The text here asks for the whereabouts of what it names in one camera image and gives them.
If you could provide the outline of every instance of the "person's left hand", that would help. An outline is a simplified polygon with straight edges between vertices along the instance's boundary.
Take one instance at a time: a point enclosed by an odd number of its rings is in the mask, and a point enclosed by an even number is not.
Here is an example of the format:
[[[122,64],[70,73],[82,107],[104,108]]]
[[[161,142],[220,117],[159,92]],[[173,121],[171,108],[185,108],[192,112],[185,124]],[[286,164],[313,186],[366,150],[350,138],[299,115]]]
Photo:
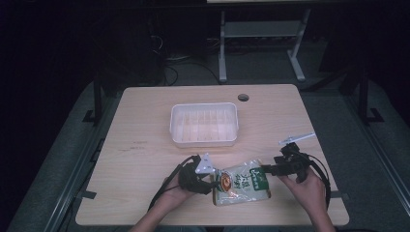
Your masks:
[[[160,196],[155,204],[156,206],[158,205],[160,207],[163,207],[163,209],[167,212],[175,210],[187,199],[195,195],[194,192],[181,189],[179,187],[178,177],[179,173],[175,175],[172,181],[168,184],[168,186],[165,188],[165,192]]]

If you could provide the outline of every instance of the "black wire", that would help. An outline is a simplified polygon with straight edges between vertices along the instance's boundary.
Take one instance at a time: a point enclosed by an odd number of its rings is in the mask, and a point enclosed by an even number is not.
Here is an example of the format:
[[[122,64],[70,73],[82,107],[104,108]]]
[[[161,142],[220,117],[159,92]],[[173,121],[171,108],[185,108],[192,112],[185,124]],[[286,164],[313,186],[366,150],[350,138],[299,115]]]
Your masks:
[[[207,40],[207,44],[209,44],[206,46],[207,55],[214,55],[220,51],[220,39],[213,39],[212,41],[216,41],[216,42],[210,43],[210,40],[209,41]]]
[[[187,55],[187,56],[181,56],[181,58],[167,58],[166,61],[168,62],[169,65],[174,65],[174,64],[178,64],[184,61],[187,61],[191,58],[191,56]]]
[[[326,202],[326,209],[329,208],[329,204],[331,202],[331,195],[332,195],[332,190],[331,190],[331,183],[329,181],[329,178],[325,176],[323,171],[320,169],[319,165],[317,165],[316,162],[313,160],[310,162],[310,165],[316,170],[316,172],[319,174],[320,179],[322,179],[323,184],[325,185],[325,202]]]
[[[208,71],[211,73],[211,75],[214,77],[214,79],[217,81],[217,83],[218,83],[219,85],[222,84],[222,83],[220,82],[220,79],[214,74],[214,72],[213,72],[211,69],[209,69],[208,67],[206,67],[205,65],[202,65],[202,64],[200,64],[200,63],[187,62],[187,63],[173,64],[173,65],[174,65],[174,66],[176,66],[176,65],[196,65],[196,66],[200,66],[200,67],[202,67],[202,68],[208,70]]]
[[[169,183],[174,179],[174,177],[178,174],[178,172],[181,170],[181,168],[187,163],[189,160],[193,159],[192,157],[188,157],[185,159],[183,162],[177,165],[177,167],[172,171],[171,175],[169,175],[168,178],[162,183],[162,186],[160,189],[157,191],[157,193],[154,195],[153,199],[151,200],[150,206],[148,207],[148,211],[151,210],[151,208],[154,206],[155,202],[160,198],[160,196],[168,189],[165,189]]]
[[[175,79],[174,79],[174,81],[172,81],[171,83],[168,83],[168,79],[166,78],[166,75],[165,75],[165,79],[164,79],[164,81],[163,81],[163,84],[164,84],[164,85],[172,86],[172,85],[174,85],[174,84],[177,82],[177,80],[178,80],[178,77],[179,77],[178,71],[176,71],[174,68],[171,68],[171,67],[169,67],[169,66],[165,66],[165,68],[166,68],[166,69],[170,69],[170,70],[172,70],[172,71],[175,72]]]
[[[322,161],[320,161],[318,158],[316,158],[316,157],[314,157],[314,156],[311,156],[311,155],[308,155],[310,158],[314,158],[315,160],[317,160],[319,163],[320,163],[320,165],[322,165],[322,167],[323,167],[323,169],[325,170],[325,173],[326,173],[326,178],[329,180],[329,174],[328,174],[328,170],[326,169],[326,167],[325,167],[325,165],[323,164],[323,162]]]
[[[172,189],[176,189],[177,187],[179,187],[179,186],[175,186],[175,187],[171,187],[171,188],[165,189],[163,192],[166,192],[166,191],[169,191],[169,190],[172,190]]]
[[[89,37],[90,37],[92,43],[96,46],[96,48],[98,48],[101,52],[103,52],[111,61],[113,61],[115,64],[117,64],[119,67],[121,67],[127,73],[132,74],[132,75],[136,75],[132,70],[130,70],[123,63],[118,61],[113,55],[111,55],[111,53],[109,53],[102,46],[100,46],[99,43],[95,40],[94,36],[91,33],[89,33]]]
[[[300,89],[299,91],[301,92],[314,92],[316,90],[319,90],[320,88],[326,86],[327,84],[331,83],[332,81],[338,79],[339,77],[344,76],[345,74],[347,74],[348,72],[352,71],[355,68],[354,65],[348,65],[347,67],[330,74],[329,76],[327,76],[326,78],[320,80],[319,82],[304,88],[304,89]]]

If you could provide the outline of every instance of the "table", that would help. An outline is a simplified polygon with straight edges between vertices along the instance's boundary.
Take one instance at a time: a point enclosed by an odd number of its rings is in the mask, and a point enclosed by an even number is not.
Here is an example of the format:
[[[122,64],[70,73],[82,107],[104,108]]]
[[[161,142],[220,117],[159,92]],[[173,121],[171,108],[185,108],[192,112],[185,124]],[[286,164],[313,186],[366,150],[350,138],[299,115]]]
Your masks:
[[[239,101],[246,94],[248,101]],[[232,147],[178,148],[169,124],[171,108],[180,103],[233,102],[239,131]],[[127,89],[105,139],[76,222],[81,225],[135,224],[147,211],[161,183],[176,165],[192,155],[209,153],[216,168],[260,159],[274,164],[289,135],[314,131],[294,85],[221,85]],[[301,152],[316,156],[327,167],[332,191],[337,185],[317,137],[297,142]],[[268,174],[272,197],[238,205],[214,206],[212,194],[197,194],[161,224],[165,225],[304,225],[308,215],[287,187]],[[335,225],[349,216],[341,198],[332,198],[329,214]]]

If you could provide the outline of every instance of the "finger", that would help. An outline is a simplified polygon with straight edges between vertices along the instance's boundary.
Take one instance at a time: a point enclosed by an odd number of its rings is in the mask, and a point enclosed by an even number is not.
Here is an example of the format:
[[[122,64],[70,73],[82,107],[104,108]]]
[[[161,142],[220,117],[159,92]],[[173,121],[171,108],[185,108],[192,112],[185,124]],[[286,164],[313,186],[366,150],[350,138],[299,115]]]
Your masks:
[[[290,189],[296,185],[296,183],[287,176],[278,176],[278,178]]]
[[[307,174],[308,174],[308,175],[311,175],[311,174],[316,175],[316,174],[314,173],[313,169],[311,169],[310,167],[307,168]]]

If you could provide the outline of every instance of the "cable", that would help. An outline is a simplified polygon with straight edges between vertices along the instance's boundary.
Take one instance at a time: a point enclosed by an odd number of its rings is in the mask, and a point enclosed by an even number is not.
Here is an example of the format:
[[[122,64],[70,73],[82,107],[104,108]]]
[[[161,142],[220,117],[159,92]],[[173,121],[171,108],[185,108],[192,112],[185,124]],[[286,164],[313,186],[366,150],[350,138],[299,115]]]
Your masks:
[[[154,195],[153,199],[151,200],[150,206],[148,207],[148,211],[151,210],[151,208],[155,205],[156,201],[160,198],[160,196],[167,190],[171,190],[171,188],[169,189],[165,189],[169,183],[171,183],[172,179],[174,179],[174,177],[178,174],[178,172],[181,170],[181,168],[185,165],[185,163],[187,163],[189,160],[193,159],[194,156],[191,156],[187,159],[185,159],[183,162],[181,162],[180,164],[177,165],[177,167],[172,171],[171,175],[169,175],[169,177],[167,177],[165,179],[165,181],[162,183],[162,186],[160,187],[160,189],[157,191],[157,193]]]
[[[172,81],[171,83],[168,83],[168,79],[166,78],[166,75],[165,75],[164,81],[163,81],[163,85],[172,86],[172,85],[174,85],[174,84],[177,82],[177,80],[178,80],[178,76],[179,76],[179,75],[178,75],[178,72],[177,72],[174,68],[171,68],[171,67],[169,67],[169,66],[165,66],[165,68],[174,71],[176,76],[175,76],[174,81]]]
[[[323,164],[323,162],[322,161],[320,161],[318,158],[316,158],[316,157],[314,157],[314,156],[311,156],[311,155],[308,155],[310,158],[314,158],[315,160],[317,160],[321,165],[322,165],[322,167],[323,167],[323,169],[325,170],[325,173],[326,173],[326,178],[329,180],[329,174],[328,174],[328,170],[326,169],[326,167],[325,167],[325,165]]]
[[[160,43],[160,45],[159,45],[159,47],[158,47],[158,50],[161,50],[161,48],[162,48],[162,46],[163,46],[163,40],[162,40],[162,38],[159,37],[159,36],[151,36],[151,38],[160,40],[161,43]]]
[[[301,92],[314,92],[316,90],[319,90],[321,88],[323,88],[324,86],[326,86],[327,84],[333,82],[334,80],[346,75],[347,73],[351,72],[353,69],[355,68],[354,65],[348,65],[347,67],[332,73],[331,75],[327,76],[326,78],[320,80],[319,82],[304,88],[304,89],[300,89]]]
[[[181,62],[181,61],[185,61],[190,59],[190,56],[180,56],[180,57],[176,57],[176,58],[166,58],[166,61],[169,62]]]
[[[218,77],[214,74],[214,72],[213,72],[211,69],[209,69],[208,67],[206,67],[205,65],[202,65],[202,64],[200,64],[200,63],[187,62],[187,63],[173,64],[173,65],[196,65],[196,66],[200,66],[200,67],[202,67],[202,68],[208,70],[208,71],[211,73],[211,75],[214,77],[214,79],[217,81],[217,83],[218,83],[219,85],[222,84],[222,83],[220,82],[220,80],[218,79]]]
[[[316,172],[319,174],[320,179],[322,179],[323,184],[325,185],[325,191],[326,191],[326,195],[325,195],[325,201],[326,201],[326,209],[329,208],[329,204],[331,202],[331,195],[332,195],[332,191],[331,191],[331,183],[329,181],[329,178],[327,178],[325,176],[325,174],[323,173],[322,169],[320,169],[320,167],[317,165],[316,162],[314,162],[313,160],[310,162],[310,165],[314,168],[314,170],[316,170]]]
[[[207,44],[209,44],[205,47],[207,51],[207,55],[214,55],[220,52],[220,39],[217,39],[217,38],[207,39]]]
[[[179,187],[179,186],[175,186],[175,187],[171,187],[171,188],[165,189],[163,192],[166,192],[166,191],[169,191],[169,190],[175,189],[175,188],[177,188],[177,187]]]

